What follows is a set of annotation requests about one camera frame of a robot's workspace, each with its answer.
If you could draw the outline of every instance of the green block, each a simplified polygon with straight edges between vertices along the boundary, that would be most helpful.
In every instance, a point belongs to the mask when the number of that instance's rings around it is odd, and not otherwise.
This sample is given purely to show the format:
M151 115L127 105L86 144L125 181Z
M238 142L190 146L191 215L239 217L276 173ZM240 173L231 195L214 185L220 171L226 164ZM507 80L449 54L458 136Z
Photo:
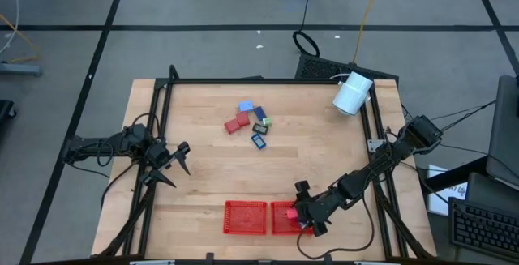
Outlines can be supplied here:
M272 125L272 119L271 118L263 118L263 125L264 126L271 126Z

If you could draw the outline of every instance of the gray floor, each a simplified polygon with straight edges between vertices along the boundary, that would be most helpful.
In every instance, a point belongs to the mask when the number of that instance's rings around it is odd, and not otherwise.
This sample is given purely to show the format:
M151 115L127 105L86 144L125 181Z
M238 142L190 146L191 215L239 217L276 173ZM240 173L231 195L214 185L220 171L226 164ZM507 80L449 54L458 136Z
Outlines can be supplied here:
M102 25L112 0L20 0L21 24ZM502 24L519 24L516 0L491 0ZM122 0L115 24L298 24L305 0ZM359 24L367 0L310 0L308 24ZM0 0L14 20L14 0ZM375 0L369 24L489 25L481 0ZM0 45L8 32L0 32ZM308 32L323 58L349 62L356 32ZM83 84L99 32L25 32L42 49L44 75L0 77L0 98L19 116L0 150L0 264L14 264L27 241ZM131 81L166 76L173 63L183 78L294 77L299 53L286 31L127 32L109 34L78 135L118 131ZM507 36L519 48L519 33ZM30 54L20 39L2 55ZM495 32L365 32L358 64L399 75L401 99L413 115L435 116L495 98L500 75L514 75ZM492 108L452 128L445 143L486 151ZM442 126L449 120L438 121ZM453 168L478 155L439 147L417 162ZM85 168L109 173L92 162ZM34 261L90 253L107 181L65 169ZM444 248L441 234L435 239ZM448 255L448 250L441 250Z

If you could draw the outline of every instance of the red cube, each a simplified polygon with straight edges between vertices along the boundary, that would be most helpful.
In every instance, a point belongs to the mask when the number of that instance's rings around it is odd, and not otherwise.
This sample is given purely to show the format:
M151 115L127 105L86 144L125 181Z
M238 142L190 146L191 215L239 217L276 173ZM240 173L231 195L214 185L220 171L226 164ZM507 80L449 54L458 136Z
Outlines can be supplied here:
M233 119L225 124L225 128L227 129L227 132L229 132L229 134L232 134L233 132L239 130L242 127L238 124L237 119Z
M251 122L249 121L249 116L245 111L236 114L236 120L238 120L238 124L240 126L247 126L251 124Z

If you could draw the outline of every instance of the dark blue block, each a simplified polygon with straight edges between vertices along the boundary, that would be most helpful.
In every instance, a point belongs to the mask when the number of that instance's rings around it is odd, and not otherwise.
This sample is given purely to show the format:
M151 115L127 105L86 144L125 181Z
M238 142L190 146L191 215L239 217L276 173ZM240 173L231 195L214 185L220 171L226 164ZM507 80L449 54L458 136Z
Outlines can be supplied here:
M265 112L263 111L263 108L261 108L261 107L254 108L254 113L256 113L256 117L260 121L263 121L263 118L267 117L267 115L265 115Z

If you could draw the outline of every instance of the white paper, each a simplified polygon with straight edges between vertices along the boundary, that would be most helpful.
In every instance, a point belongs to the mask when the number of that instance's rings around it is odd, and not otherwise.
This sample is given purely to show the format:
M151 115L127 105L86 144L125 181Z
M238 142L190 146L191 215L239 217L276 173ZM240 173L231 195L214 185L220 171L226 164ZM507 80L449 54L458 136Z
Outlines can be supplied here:
M447 169L437 167L435 165L429 165L429 169L434 170L443 170L447 171ZM440 175L443 172L440 171L427 171L427 178L434 177L436 175ZM465 194L467 191L467 183L461 183L459 185L449 187L439 191L438 194L443 197L445 200L448 200L449 197L456 197L457 199L465 199ZM442 216L448 216L448 205L440 199L435 194L429 194L429 207L427 208L429 212L433 212Z

